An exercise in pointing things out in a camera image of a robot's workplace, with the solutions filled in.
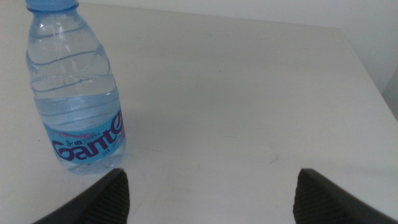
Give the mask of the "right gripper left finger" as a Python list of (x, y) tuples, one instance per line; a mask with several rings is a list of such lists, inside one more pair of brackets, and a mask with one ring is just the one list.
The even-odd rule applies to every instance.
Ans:
[(130, 209), (129, 183), (123, 169), (113, 169), (99, 181), (37, 223), (126, 224)]

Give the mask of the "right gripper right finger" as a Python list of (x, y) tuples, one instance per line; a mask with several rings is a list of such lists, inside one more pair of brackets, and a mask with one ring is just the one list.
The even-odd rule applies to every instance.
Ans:
[(397, 224), (314, 169), (301, 169), (293, 214), (296, 223)]

